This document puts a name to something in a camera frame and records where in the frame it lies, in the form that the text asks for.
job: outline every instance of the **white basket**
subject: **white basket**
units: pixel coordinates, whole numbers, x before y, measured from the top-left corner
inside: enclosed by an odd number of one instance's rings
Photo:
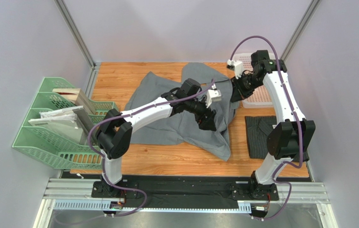
[[[253,70],[251,66],[251,54],[252,53],[240,53],[235,54],[233,59],[243,62],[246,70]],[[273,53],[269,53],[271,59],[275,59]],[[244,108],[271,108],[273,107],[271,96],[268,90],[264,86],[260,86],[254,90],[253,95],[242,101]]]

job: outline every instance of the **wooden floor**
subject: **wooden floor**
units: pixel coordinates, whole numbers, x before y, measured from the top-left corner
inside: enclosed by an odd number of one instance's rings
[[[114,101],[123,111],[132,93],[144,76],[152,71],[158,76],[181,81],[182,68],[187,63],[102,63],[92,99]],[[206,63],[227,75],[225,63]],[[123,174],[192,175],[192,176],[250,176],[262,159],[248,155],[244,116],[275,115],[273,108],[244,109],[241,105],[229,125],[231,156],[222,161],[213,154],[186,142],[180,145],[132,144],[123,156]],[[72,170],[72,173],[87,173]],[[301,169],[287,166],[280,176],[308,177],[306,165]]]

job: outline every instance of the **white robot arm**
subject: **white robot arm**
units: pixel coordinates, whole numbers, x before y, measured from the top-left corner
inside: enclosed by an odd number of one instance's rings
[[[105,119],[119,115],[129,115],[129,117],[102,124],[96,133],[98,145],[105,157],[105,173],[102,174],[103,177],[106,178],[105,176],[107,176],[108,180],[113,184],[122,179],[122,156],[130,146],[131,135],[154,121],[168,118],[185,110],[195,115],[195,120],[201,130],[216,131],[214,124],[216,111],[211,110],[210,105],[212,102],[221,100],[221,93],[219,90],[216,90],[214,84],[211,89],[207,90],[206,95],[201,100],[193,98],[175,102],[176,100],[197,94],[200,89],[201,86],[198,82],[193,79],[187,79],[180,88],[175,88],[164,93],[161,97],[142,107],[120,113],[115,109],[110,110],[106,114]],[[143,111],[136,115],[131,115],[139,110]]]
[[[315,124],[313,121],[307,121],[304,114],[300,111],[296,104],[293,93],[289,86],[287,69],[282,60],[280,60],[280,69],[283,82],[277,72],[276,62],[269,58],[268,51],[259,50],[251,55],[251,65],[254,70],[245,74],[243,63],[241,61],[228,60],[227,68],[234,70],[234,77],[231,79],[233,84],[233,94],[231,101],[241,101],[248,98],[254,92],[254,89],[264,85],[268,90],[273,106],[275,108],[277,126],[268,135],[267,148],[268,154],[261,165],[252,173],[251,195],[260,198],[265,194],[253,193],[256,189],[259,191],[268,190],[274,184],[273,179],[279,175],[283,167],[276,169],[285,162],[291,162],[293,158],[299,154],[299,143],[303,143],[303,150],[306,151],[307,146],[313,136]],[[289,91],[289,98],[284,91],[286,86]],[[289,100],[293,104],[293,110],[289,104]],[[298,120],[295,119],[293,112],[297,113]],[[297,136],[297,124],[299,121],[304,132],[303,142],[299,142]]]

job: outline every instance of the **gray cloth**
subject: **gray cloth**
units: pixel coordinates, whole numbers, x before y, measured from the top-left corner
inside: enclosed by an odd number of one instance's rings
[[[212,78],[215,79],[216,87],[222,93],[222,100],[211,105],[211,108],[217,112],[214,119],[217,131],[200,130],[194,114],[184,111],[142,127],[132,135],[131,143],[177,145],[188,142],[226,161],[230,157],[230,137],[227,126],[233,120],[235,110],[239,105],[239,102],[230,102],[233,91],[231,81],[225,75],[202,63],[189,63],[182,69],[182,82],[188,78],[192,78],[200,84],[210,84]],[[158,77],[149,72],[130,98],[125,110],[138,108],[152,102],[161,94],[180,86],[181,83]]]
[[[245,126],[247,127],[247,143],[250,158],[264,159],[266,157],[268,154],[266,139],[272,132],[273,125],[276,125],[276,116],[245,117]],[[309,160],[307,152],[303,153],[303,160]],[[298,162],[299,155],[297,155],[293,161]]]

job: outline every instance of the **white wall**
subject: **white wall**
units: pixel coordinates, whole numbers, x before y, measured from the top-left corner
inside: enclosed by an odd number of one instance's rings
[[[62,76],[81,87],[88,74],[54,1],[0,1],[0,227],[32,227],[56,173],[11,149],[41,80]]]
[[[339,226],[359,227],[359,1],[322,1],[286,62]]]
[[[223,62],[251,35],[279,54],[310,0],[65,0],[98,61]],[[245,43],[240,52],[267,49]]]

